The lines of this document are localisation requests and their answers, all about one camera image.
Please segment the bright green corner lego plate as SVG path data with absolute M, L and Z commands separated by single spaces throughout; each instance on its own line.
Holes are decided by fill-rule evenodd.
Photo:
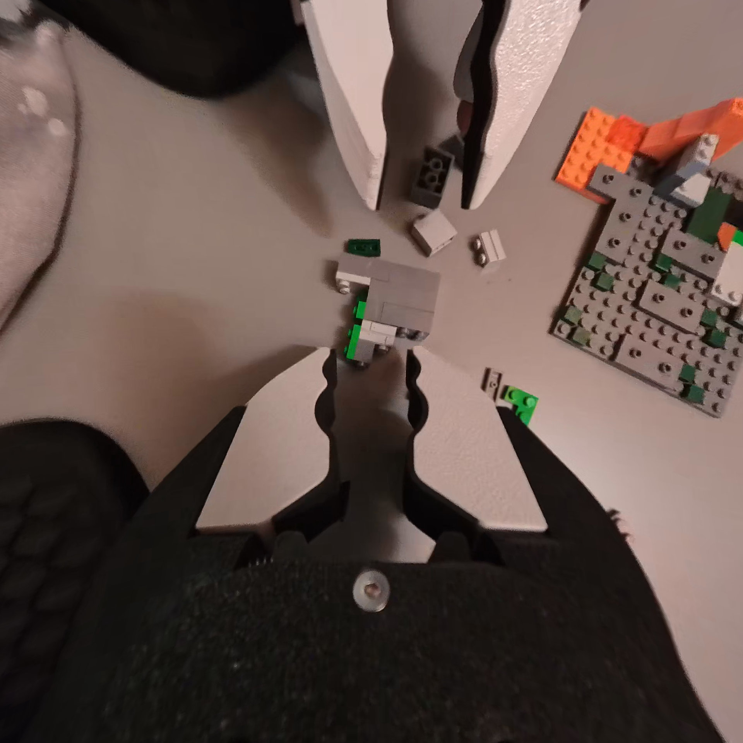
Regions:
M 529 426 L 539 398 L 514 385 L 507 385 L 502 393 L 502 401 L 510 406 L 511 411 L 525 426 Z

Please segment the grey lego wall section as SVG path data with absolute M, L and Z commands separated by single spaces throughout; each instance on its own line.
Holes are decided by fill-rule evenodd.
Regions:
M 441 278 L 438 273 L 380 257 L 344 253 L 335 274 L 337 290 L 354 297 L 352 325 L 343 356 L 358 367 L 397 340 L 418 345 L 432 330 Z

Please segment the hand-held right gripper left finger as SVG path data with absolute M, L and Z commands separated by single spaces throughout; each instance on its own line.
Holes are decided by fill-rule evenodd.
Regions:
M 265 543 L 286 531 L 308 541 L 342 520 L 332 434 L 336 354 L 318 348 L 248 401 L 196 522 L 201 534 L 251 532 Z

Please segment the partly built grey lego model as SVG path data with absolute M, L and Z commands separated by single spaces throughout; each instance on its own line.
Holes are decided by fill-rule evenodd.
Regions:
M 555 181 L 606 220 L 552 334 L 714 418 L 741 376 L 741 98 L 645 125 L 590 108 Z

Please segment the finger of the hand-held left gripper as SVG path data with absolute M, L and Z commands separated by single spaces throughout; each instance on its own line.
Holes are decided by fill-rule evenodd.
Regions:
M 483 1 L 471 64 L 473 117 L 464 139 L 461 207 L 495 187 L 531 125 L 587 2 Z
M 379 209 L 387 156 L 383 115 L 394 54 L 387 1 L 301 2 L 334 139 L 368 209 Z

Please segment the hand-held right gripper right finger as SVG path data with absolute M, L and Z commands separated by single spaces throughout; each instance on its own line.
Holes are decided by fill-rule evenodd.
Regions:
M 404 514 L 431 539 L 459 532 L 543 534 L 547 523 L 498 408 L 459 367 L 423 347 L 408 350 L 412 427 Z

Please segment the grey splattered hoodie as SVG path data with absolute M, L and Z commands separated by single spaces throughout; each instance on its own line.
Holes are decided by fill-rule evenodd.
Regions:
M 2 2 L 2 328 L 54 256 L 74 186 L 78 96 L 66 38 L 34 2 Z

